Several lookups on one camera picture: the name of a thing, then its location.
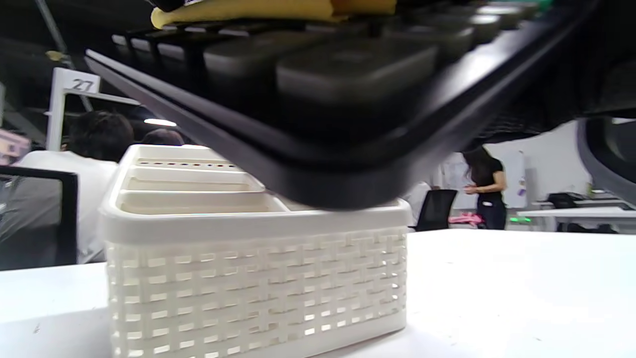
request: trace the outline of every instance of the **yellow cloth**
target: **yellow cloth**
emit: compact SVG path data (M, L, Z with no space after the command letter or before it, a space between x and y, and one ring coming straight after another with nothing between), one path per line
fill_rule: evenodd
M233 18L290 18L333 20L331 0L204 0L165 13L153 10L151 21L161 29L171 22L229 20Z
M171 22L229 20L233 18L288 18L339 21L337 14L392 14L396 0L203 0L165 13L155 8L153 25Z
M332 0L336 14L392 15L397 0Z

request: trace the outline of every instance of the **desk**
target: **desk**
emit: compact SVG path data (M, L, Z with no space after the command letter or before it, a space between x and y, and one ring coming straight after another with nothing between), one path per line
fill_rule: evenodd
M517 214L525 217L554 218L557 222L575 222L581 225L614 224L626 229L636 227L636 210L623 210L615 206L520 211Z
M579 200L574 202L578 206L582 206L582 207L616 206L616 205L625 203L624 200L620 200L620 199ZM552 203L549 201L535 201L534 203L532 203L532 205L538 206L540 208L547 207L547 206L552 208Z
M408 238L408 326L319 358L636 357L636 236ZM110 358L103 264L0 273L0 352Z

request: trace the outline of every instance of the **black shirt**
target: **black shirt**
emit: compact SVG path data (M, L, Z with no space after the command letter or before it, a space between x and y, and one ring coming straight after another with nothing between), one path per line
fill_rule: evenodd
M504 166L497 159L493 159L492 162L488 165L486 171L484 171L484 175L481 178L473 178L475 181L475 185L477 187L487 187L489 185L493 185L495 183L495 178L493 175L498 171L504 171ZM503 196L501 192L485 192L479 194L477 198L479 201L502 201Z

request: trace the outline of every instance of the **ceiling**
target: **ceiling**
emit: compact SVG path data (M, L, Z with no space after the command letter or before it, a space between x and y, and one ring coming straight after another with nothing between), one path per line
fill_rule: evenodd
M143 0L45 0L59 28L68 54L79 71L90 72L83 53L110 41L110 35L149 27L151 6ZM0 82L6 87L3 127L42 141L46 134L54 62L47 51L59 51L46 26L37 0L0 0ZM101 92L122 96L102 82ZM96 110L116 110L130 115L135 137L155 128L138 118L142 111L113 102L90 100ZM77 96L68 96L66 116L86 111Z

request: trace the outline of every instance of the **person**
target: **person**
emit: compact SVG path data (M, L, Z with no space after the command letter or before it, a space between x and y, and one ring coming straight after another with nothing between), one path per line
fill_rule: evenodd
M133 141L132 127L124 116L92 111L71 122L66 151L31 152L15 164L77 174L80 264L104 260L104 243L97 240L97 209L117 163ZM11 261L7 256L19 257L23 266L52 264L50 250L45 248L51 245L41 244L36 248L32 245L37 239L33 233L59 221L61 188L55 180L47 182L47 186L37 178L21 178L16 182L0 222L0 264Z
M413 220L411 220L411 225L409 225L409 227L417 226L417 222L420 220L420 212L422 211L424 199L430 189L431 186L428 185L428 183L419 182L411 189L411 191L402 196L402 199L411 206Z
M168 129L155 129L148 132L141 140L141 144L152 145L174 145L181 146L185 142L181 135L175 131L169 131Z
M466 176L473 183L464 188L466 194L477 194L477 215L485 229L505 230L508 213L502 192L506 190L506 173L501 161L484 147L462 153L468 165Z

